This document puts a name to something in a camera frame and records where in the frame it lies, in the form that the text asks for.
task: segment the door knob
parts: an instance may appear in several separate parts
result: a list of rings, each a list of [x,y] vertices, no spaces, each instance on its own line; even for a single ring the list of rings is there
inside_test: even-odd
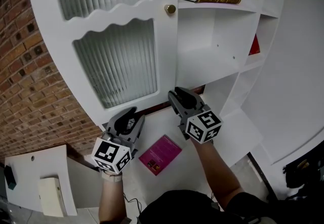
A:
[[[164,6],[165,11],[167,12],[168,15],[172,15],[176,12],[176,6],[172,4],[167,4]]]

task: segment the cabinet door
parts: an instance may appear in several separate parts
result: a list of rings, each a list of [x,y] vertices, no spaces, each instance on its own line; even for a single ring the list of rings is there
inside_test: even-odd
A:
[[[175,86],[178,0],[31,0],[45,44],[97,124],[167,101]]]

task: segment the white floor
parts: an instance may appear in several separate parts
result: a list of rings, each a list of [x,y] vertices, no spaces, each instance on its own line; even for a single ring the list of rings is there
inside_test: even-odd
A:
[[[231,169],[247,193],[253,194],[261,200],[266,201],[266,196],[268,195],[267,189],[261,178],[256,175],[256,171],[248,157],[242,158],[233,165]],[[127,199],[131,200],[132,198],[137,198],[142,203],[142,210],[144,210],[146,204],[144,203],[142,195],[135,184],[136,182],[132,180],[127,169],[123,173],[124,190]],[[211,196],[211,190],[209,189],[207,182],[202,183],[198,191]],[[44,216],[41,212],[27,210],[11,204],[5,205],[0,203],[0,208],[8,209],[13,224],[99,224],[99,208],[78,209],[77,216],[69,216],[65,218]],[[137,203],[126,203],[126,210],[128,217],[132,220],[132,224],[135,224],[137,222],[136,217],[139,215]]]

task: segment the pink book cover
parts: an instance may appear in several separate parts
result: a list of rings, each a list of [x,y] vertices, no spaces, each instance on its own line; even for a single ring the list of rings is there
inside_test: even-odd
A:
[[[158,175],[182,151],[168,136],[162,136],[139,160],[154,174]]]

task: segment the forearm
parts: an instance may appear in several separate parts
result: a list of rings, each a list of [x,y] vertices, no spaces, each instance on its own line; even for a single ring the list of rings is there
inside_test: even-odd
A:
[[[243,190],[236,176],[225,164],[211,142],[204,144],[198,144],[194,140],[192,142],[198,152],[207,182],[216,200],[225,209],[229,201]]]
[[[122,221],[126,217],[123,181],[104,180],[99,206],[99,220]]]

